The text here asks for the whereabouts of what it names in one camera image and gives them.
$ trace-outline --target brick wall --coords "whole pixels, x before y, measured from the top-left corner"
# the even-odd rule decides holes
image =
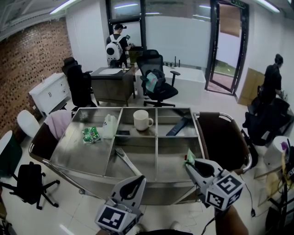
[[[61,73],[63,59],[72,56],[65,18],[43,22],[0,42],[0,138],[12,130],[20,142],[25,134],[17,115],[28,110],[38,120],[38,109],[28,92],[49,77]]]

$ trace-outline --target white mug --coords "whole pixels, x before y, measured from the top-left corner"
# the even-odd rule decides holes
[[[153,119],[149,118],[149,114],[146,110],[137,110],[134,112],[133,117],[134,126],[137,130],[146,130],[153,125]]]

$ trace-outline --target person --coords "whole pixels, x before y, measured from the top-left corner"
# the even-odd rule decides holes
[[[123,29],[124,29],[124,26],[122,24],[117,24],[114,27],[114,33],[113,33],[114,39],[119,38],[119,36],[123,32]],[[106,44],[109,44],[109,43],[111,43],[110,36],[106,39]],[[118,63],[116,64],[116,66],[117,67],[122,66],[122,64],[124,63],[124,65],[127,67],[127,56],[126,56],[125,52],[127,50],[130,50],[134,45],[133,44],[128,45],[126,37],[123,37],[119,43],[121,45],[121,48],[123,49],[123,54],[121,55]]]
[[[147,231],[142,224],[135,225],[140,232],[139,235],[191,235],[182,232],[179,222],[174,221],[170,229]],[[245,227],[234,206],[230,206],[224,213],[215,213],[215,230],[216,235],[248,235],[248,229]],[[96,235],[109,235],[108,232],[100,230]]]
[[[271,104],[276,95],[281,96],[281,81],[280,68],[284,63],[284,59],[280,54],[276,54],[275,64],[269,65],[266,68],[263,90],[261,93],[262,101],[266,104]]]

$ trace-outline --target white backpack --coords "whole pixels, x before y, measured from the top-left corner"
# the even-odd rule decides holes
[[[123,36],[120,35],[118,39],[114,39],[114,35],[110,35],[111,43],[106,46],[107,61],[110,64],[111,61],[118,61],[123,54],[123,49],[120,45]]]

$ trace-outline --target pink cloth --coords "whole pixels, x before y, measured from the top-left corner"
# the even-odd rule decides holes
[[[66,128],[72,120],[72,112],[68,110],[58,110],[51,113],[46,119],[45,123],[55,139],[60,140]]]

